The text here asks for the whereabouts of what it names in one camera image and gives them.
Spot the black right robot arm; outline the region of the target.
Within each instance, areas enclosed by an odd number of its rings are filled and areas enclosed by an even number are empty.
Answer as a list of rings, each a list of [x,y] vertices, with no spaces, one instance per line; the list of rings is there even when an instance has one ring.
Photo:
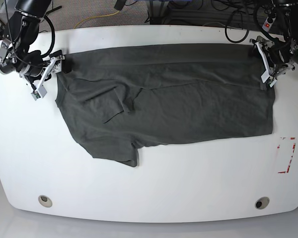
[[[17,72],[30,83],[42,79],[49,80],[52,74],[69,73],[71,65],[65,61],[62,51],[53,52],[56,41],[55,28],[48,17],[50,0],[18,0],[14,12],[9,15],[8,1],[2,4],[6,24],[1,31],[0,72]],[[30,46],[39,35],[42,21],[46,21],[51,30],[51,43],[48,50],[30,51]]]

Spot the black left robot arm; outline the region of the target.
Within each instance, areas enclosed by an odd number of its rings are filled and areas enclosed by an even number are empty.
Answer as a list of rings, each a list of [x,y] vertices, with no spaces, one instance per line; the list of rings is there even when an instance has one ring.
[[[298,0],[256,0],[253,20],[264,37],[251,39],[265,74],[277,77],[298,65]]]

